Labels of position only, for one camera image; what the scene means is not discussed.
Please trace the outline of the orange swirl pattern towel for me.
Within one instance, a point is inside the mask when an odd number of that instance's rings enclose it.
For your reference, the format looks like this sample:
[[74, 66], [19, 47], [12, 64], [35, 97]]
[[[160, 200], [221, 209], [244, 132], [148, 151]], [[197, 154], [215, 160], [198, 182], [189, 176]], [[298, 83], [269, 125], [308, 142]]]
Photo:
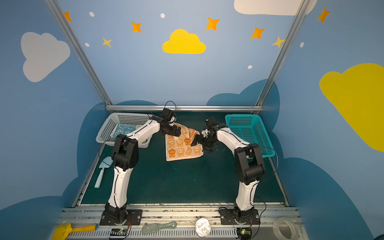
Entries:
[[181, 128], [181, 135], [179, 137], [166, 135], [167, 162], [202, 157], [204, 155], [202, 145], [191, 146], [194, 137], [200, 135], [200, 133], [177, 123], [175, 123], [175, 126]]

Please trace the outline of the bunny face pattern towel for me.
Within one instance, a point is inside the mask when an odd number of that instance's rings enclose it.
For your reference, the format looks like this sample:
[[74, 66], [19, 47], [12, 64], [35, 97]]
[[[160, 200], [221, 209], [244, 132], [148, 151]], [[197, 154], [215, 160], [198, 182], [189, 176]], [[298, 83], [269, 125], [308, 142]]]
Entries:
[[118, 135], [129, 135], [135, 130], [139, 129], [142, 125], [136, 124], [117, 124], [114, 132], [112, 133], [112, 138], [116, 138]]

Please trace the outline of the teal perforated plastic basket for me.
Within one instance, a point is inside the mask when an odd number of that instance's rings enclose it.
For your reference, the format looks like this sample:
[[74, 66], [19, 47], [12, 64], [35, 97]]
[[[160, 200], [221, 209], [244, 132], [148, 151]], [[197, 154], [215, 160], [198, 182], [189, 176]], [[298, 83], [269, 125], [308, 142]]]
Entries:
[[242, 140], [261, 146], [264, 158], [271, 158], [276, 155], [264, 123], [258, 115], [226, 115], [225, 121], [230, 130]]

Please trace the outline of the white perforated plastic basket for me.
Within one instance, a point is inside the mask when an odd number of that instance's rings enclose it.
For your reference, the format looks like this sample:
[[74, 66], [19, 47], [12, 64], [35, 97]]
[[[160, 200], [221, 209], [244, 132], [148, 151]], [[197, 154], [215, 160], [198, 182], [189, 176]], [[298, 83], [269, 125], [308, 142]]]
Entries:
[[99, 130], [96, 142], [113, 147], [118, 135], [128, 135], [134, 132], [144, 125], [151, 116], [137, 113], [112, 113]]

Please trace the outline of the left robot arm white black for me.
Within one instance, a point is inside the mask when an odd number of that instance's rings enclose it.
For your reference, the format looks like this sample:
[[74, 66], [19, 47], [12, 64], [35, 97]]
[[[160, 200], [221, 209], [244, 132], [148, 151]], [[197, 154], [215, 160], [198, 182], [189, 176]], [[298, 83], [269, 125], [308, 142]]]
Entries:
[[176, 119], [152, 116], [137, 130], [116, 138], [113, 154], [114, 180], [110, 198], [105, 205], [105, 211], [110, 215], [126, 209], [130, 177], [139, 161], [139, 144], [156, 133], [179, 137], [181, 128], [175, 125]]

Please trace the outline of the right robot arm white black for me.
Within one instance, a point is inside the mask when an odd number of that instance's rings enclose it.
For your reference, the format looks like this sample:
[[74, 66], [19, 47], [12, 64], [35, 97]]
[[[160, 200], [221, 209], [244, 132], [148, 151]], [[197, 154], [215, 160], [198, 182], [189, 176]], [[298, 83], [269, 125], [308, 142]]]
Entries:
[[191, 146], [200, 144], [204, 152], [212, 152], [216, 142], [224, 144], [234, 156], [235, 173], [239, 180], [235, 209], [240, 213], [249, 213], [254, 208], [256, 188], [266, 173], [262, 147], [242, 140], [228, 127], [218, 126], [195, 135]]

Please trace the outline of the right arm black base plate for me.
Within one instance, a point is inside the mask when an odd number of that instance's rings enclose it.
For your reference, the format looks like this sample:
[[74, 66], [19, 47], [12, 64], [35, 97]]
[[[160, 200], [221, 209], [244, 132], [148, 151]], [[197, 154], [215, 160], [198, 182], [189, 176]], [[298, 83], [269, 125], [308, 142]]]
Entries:
[[261, 223], [259, 212], [255, 208], [247, 211], [220, 208], [218, 210], [222, 225], [258, 225]]

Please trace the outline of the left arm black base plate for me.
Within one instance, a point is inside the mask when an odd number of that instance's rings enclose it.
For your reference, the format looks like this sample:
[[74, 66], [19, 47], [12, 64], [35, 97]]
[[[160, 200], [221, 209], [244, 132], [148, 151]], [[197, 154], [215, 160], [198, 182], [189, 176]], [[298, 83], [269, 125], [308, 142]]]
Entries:
[[104, 211], [100, 220], [101, 226], [139, 226], [142, 219], [142, 210], [125, 210], [109, 213]]

